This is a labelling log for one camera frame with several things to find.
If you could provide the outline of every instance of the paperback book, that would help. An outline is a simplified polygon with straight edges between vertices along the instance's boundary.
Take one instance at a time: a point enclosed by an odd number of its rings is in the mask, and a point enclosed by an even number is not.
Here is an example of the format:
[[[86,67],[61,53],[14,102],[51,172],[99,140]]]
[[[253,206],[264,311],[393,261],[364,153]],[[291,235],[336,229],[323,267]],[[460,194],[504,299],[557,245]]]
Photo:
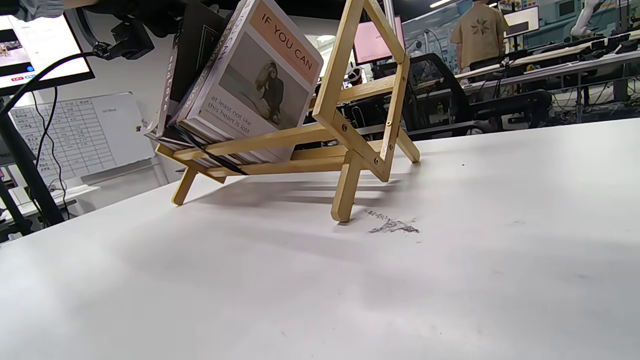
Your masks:
[[[207,143],[301,126],[322,63],[318,50],[273,0],[244,0],[170,125]],[[263,149],[239,158],[288,161],[292,151]]]

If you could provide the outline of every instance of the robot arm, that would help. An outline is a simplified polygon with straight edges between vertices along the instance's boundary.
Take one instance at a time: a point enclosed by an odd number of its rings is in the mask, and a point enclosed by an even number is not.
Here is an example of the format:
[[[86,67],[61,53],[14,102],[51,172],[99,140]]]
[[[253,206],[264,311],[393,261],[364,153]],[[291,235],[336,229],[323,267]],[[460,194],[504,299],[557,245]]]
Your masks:
[[[571,36],[584,38],[594,35],[594,33],[587,28],[587,25],[589,25],[593,12],[598,10],[603,2],[604,0],[584,0],[584,7],[582,8],[580,15],[578,15],[578,20],[571,28]]]

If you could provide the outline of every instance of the wooden easel frame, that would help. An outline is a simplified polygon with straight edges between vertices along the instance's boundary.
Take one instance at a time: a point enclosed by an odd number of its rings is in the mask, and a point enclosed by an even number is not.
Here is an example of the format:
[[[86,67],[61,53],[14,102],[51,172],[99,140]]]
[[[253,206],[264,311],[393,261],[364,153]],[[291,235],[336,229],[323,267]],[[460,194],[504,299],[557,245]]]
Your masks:
[[[391,50],[398,68],[393,76],[343,90],[344,72],[349,62],[349,54],[363,8]],[[420,151],[400,127],[409,66],[409,56],[391,30],[377,0],[346,0],[326,76],[316,101],[312,101],[312,115],[318,123],[252,138],[216,143],[208,145],[205,150],[213,155],[228,155],[337,139],[341,145],[294,151],[291,161],[285,163],[245,165],[241,169],[250,175],[340,171],[331,215],[336,221],[347,222],[351,217],[361,170],[370,170],[380,181],[387,182],[391,175],[396,143],[412,162],[420,161]],[[336,110],[336,104],[388,92],[392,95],[384,138],[367,143],[349,121]],[[174,152],[164,145],[158,145],[156,151],[182,163],[187,168],[173,196],[173,203],[176,205],[182,205],[198,173],[221,183],[224,183],[227,176],[240,175],[227,168],[205,168],[196,163],[194,159],[207,157],[204,152],[196,148]]]

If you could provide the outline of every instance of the scuff mark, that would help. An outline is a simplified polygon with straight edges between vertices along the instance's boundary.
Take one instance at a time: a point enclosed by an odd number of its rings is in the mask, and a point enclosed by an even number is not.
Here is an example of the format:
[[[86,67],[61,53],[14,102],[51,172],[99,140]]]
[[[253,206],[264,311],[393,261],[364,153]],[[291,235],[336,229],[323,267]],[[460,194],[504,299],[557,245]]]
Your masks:
[[[378,218],[382,221],[385,222],[384,225],[382,225],[381,227],[376,227],[374,229],[369,230],[369,234],[375,234],[375,233],[394,233],[396,231],[404,231],[406,233],[416,233],[419,234],[420,230],[414,228],[413,226],[411,226],[410,224],[415,222],[415,218],[411,219],[409,224],[402,222],[400,220],[394,220],[384,214],[381,213],[377,213],[373,210],[365,210],[364,211],[366,214],[374,217],[374,218]]]

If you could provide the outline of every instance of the computer monitor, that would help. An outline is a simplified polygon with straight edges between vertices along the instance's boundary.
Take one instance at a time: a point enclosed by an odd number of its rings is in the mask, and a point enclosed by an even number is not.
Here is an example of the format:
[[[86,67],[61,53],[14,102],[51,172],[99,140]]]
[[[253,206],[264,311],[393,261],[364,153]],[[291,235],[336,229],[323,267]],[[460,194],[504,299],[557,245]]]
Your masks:
[[[50,64],[77,53],[80,46],[64,15],[29,22],[0,16],[0,96],[13,95]],[[86,59],[76,59],[50,72],[34,90],[94,77]]]
[[[398,41],[404,49],[404,35],[402,32],[402,22],[400,17],[396,17],[396,33]],[[356,30],[356,38],[353,41],[353,54],[356,58],[356,65],[370,63],[391,57],[391,50],[385,44],[382,35],[372,22],[361,22]]]
[[[509,29],[504,37],[515,37],[540,29],[540,15],[537,6],[532,6],[504,16]]]

